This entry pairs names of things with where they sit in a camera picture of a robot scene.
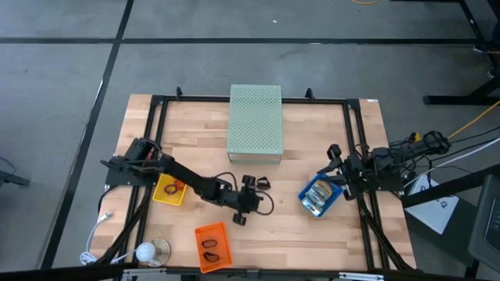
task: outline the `green perforated box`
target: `green perforated box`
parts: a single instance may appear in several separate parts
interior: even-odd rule
[[[227,156],[279,164],[283,155],[281,86],[231,85]]]

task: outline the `white ball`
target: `white ball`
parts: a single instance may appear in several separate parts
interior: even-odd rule
[[[135,251],[135,255],[137,259],[142,262],[151,261],[155,256],[155,245],[151,242],[144,242],[143,244],[137,247],[137,251]]]

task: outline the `concrete floor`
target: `concrete floor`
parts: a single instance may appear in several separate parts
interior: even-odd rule
[[[0,37],[114,37],[124,0],[0,2]],[[485,0],[468,1],[485,34],[495,17]],[[136,1],[124,37],[471,38],[458,4],[348,0]],[[0,189],[0,271],[34,269],[109,56],[109,44],[0,44],[0,156],[31,178]],[[470,47],[297,44],[128,44],[120,52],[88,151],[56,267],[79,265],[129,94],[229,94],[230,84],[279,84],[284,96],[380,100],[387,136],[451,133],[483,107],[425,106],[426,94],[465,94],[491,64]],[[463,133],[498,125],[493,111]],[[478,170],[489,151],[457,165]],[[8,168],[0,163],[0,169]],[[453,169],[435,179],[461,176]],[[479,190],[460,194],[475,204]],[[465,266],[412,234],[420,269],[461,276]],[[481,265],[478,277],[500,279]]]

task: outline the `yellow tray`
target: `yellow tray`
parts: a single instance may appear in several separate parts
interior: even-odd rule
[[[173,194],[168,194],[166,191],[177,191]],[[184,199],[184,194],[188,186],[186,183],[182,183],[179,180],[174,179],[170,175],[161,174],[156,184],[155,193],[153,194],[153,200],[167,203],[170,205],[180,206]]]

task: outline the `black clip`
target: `black clip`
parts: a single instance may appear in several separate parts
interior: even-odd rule
[[[271,183],[267,180],[267,177],[263,176],[257,180],[256,187],[260,190],[269,190],[271,188]]]
[[[314,99],[314,94],[313,94],[313,89],[307,88],[307,91],[305,92],[305,97],[308,98],[310,101]]]
[[[182,90],[180,89],[180,87],[177,87],[175,97],[178,101],[180,101],[181,95],[182,95]]]

